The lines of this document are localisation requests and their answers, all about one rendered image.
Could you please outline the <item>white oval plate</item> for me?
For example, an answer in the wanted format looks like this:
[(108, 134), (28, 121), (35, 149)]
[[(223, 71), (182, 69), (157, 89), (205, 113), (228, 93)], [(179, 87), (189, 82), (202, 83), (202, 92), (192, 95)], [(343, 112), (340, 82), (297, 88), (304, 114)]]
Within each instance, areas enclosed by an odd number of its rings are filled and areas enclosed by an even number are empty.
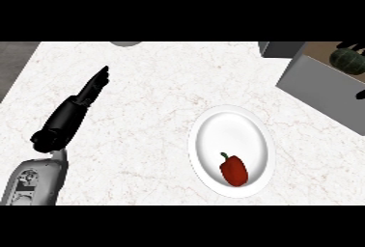
[[(263, 190), (275, 170), (275, 146), (262, 120), (242, 107), (220, 105), (199, 115), (189, 131), (188, 154), (194, 172), (216, 193), (244, 198)], [(228, 183), (220, 169), (232, 156), (248, 172), (241, 186)]]

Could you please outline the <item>grey round object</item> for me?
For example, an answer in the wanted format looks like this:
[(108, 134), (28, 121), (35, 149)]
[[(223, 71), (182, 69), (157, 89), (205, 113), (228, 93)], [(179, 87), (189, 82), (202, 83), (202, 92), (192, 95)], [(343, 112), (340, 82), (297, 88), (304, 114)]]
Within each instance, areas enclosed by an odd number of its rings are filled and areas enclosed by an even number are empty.
[(121, 47), (132, 47), (132, 46), (140, 44), (142, 42), (140, 41), (111, 41), (111, 43), (117, 46), (121, 46)]

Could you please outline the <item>red bell pepper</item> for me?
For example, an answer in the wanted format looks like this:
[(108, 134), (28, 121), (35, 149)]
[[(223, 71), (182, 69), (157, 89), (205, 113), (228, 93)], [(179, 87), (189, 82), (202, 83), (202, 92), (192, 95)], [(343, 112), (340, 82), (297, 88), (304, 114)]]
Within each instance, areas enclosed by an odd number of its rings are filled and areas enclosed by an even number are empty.
[(248, 182), (248, 171), (244, 162), (235, 155), (229, 156), (225, 152), (222, 152), (222, 157), (225, 159), (220, 165), (223, 178), (229, 185), (239, 187)]

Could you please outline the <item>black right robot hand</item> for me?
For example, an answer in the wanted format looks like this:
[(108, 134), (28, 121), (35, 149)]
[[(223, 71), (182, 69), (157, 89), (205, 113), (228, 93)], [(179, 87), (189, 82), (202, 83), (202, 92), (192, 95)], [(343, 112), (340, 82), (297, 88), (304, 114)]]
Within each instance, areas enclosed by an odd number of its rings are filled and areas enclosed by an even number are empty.
[[(353, 51), (364, 50), (361, 55), (365, 56), (365, 41), (343, 41), (337, 48), (350, 48)], [(356, 94), (356, 99), (365, 99), (365, 90)]]

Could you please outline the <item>grey cardboard box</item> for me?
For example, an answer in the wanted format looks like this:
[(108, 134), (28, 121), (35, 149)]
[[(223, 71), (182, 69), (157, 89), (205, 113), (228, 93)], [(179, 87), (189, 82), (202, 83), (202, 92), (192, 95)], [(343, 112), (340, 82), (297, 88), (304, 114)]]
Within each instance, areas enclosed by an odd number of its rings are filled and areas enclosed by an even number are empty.
[(365, 73), (349, 75), (330, 64), (338, 41), (309, 41), (296, 54), (276, 87), (365, 136)]

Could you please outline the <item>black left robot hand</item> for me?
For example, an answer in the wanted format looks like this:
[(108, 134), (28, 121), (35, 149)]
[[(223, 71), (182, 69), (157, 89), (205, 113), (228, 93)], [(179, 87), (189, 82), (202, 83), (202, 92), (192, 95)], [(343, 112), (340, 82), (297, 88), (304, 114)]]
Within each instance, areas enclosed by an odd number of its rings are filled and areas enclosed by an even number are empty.
[(86, 83), (78, 95), (65, 99), (43, 128), (33, 134), (30, 141), (37, 151), (46, 153), (65, 148), (106, 84), (108, 67), (103, 67)]

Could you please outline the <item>dark grey box flap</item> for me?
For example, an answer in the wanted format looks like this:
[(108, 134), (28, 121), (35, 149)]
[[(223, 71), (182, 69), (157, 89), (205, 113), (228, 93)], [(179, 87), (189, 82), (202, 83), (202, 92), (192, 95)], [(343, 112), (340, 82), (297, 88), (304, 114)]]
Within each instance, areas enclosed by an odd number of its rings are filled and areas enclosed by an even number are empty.
[(304, 46), (303, 41), (260, 41), (260, 54), (265, 58), (294, 58)]

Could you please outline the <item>dark green squash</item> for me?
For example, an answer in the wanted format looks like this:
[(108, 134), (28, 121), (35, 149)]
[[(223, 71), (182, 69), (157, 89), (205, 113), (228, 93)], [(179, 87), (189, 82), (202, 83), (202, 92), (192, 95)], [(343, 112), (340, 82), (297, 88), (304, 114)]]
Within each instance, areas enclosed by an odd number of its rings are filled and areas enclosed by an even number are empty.
[(330, 64), (346, 74), (359, 75), (365, 72), (365, 56), (349, 48), (340, 48), (332, 52)]

